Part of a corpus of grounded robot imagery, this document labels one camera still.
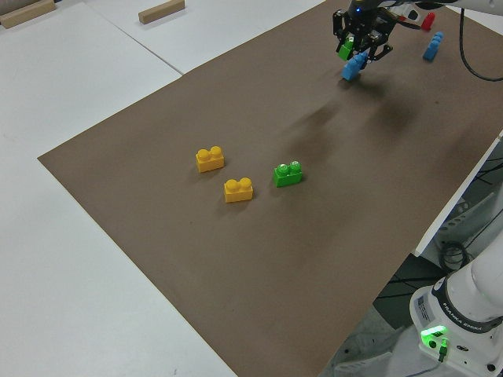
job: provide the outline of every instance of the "blue toy block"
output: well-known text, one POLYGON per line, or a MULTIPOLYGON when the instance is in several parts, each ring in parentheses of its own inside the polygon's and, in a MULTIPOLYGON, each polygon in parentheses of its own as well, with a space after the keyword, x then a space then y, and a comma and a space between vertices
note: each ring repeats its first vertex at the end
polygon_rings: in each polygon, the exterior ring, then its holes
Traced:
POLYGON ((343 72, 341 76, 347 81, 353 80, 362 69, 363 64, 367 60, 367 52, 359 53, 358 55, 352 57, 346 65, 344 65, 343 72))
POLYGON ((433 59, 435 59, 435 56, 439 51, 439 46, 442 39, 443 33, 441 31, 435 33, 435 35, 431 39, 430 44, 428 45, 428 48, 426 49, 426 51, 424 51, 423 59, 428 61, 433 61, 433 59))

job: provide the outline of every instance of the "robot label sticker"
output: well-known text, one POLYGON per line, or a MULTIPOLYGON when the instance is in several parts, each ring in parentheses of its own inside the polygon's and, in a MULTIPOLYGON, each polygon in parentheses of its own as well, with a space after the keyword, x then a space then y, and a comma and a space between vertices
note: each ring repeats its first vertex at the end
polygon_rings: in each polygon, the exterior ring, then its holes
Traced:
POLYGON ((426 326, 430 324, 433 320, 435 320, 435 316, 428 310, 428 306, 424 304, 424 299, 426 295, 422 295, 415 302, 414 306, 416 306, 417 316, 419 317, 419 321, 422 326, 426 326))

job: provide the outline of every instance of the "yellow toy block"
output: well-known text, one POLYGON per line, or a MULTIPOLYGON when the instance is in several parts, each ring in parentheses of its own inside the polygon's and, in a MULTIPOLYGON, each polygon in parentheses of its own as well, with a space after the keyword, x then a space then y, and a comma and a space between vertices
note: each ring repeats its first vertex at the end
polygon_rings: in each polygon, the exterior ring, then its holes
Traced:
POLYGON ((239 202, 240 200, 250 200, 253 197, 252 180, 241 178, 240 181, 229 179, 223 185, 226 196, 226 203, 239 202))
POLYGON ((200 149, 196 154, 196 164, 200 173, 223 167, 224 159, 222 149, 217 146, 211 147, 209 151, 200 149))

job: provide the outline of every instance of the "brown mat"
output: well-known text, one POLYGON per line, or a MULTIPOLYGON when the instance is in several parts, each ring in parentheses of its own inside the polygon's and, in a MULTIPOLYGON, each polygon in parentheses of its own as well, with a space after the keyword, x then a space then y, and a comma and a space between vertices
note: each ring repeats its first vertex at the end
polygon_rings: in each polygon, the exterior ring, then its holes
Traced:
MULTIPOLYGON (((240 377, 319 373, 501 130, 501 84, 462 66, 457 15, 340 81, 326 2, 40 157, 240 377), (226 167, 199 174, 221 145, 226 167), (305 179, 275 188, 273 167, 305 179), (225 204, 250 177, 255 198, 225 204)), ((503 38, 467 22, 497 72, 503 38)))

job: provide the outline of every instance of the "green toy block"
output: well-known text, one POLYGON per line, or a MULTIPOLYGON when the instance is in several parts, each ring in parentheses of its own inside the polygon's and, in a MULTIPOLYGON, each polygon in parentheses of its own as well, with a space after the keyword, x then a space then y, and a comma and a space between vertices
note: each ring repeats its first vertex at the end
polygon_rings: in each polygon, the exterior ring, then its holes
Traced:
POLYGON ((340 47, 339 57, 342 60, 349 60, 353 52, 353 37, 347 37, 346 42, 340 47))
POLYGON ((302 179, 302 170, 298 161, 293 161, 290 165, 282 163, 274 168, 274 184, 276 187, 283 187, 299 183, 302 179))

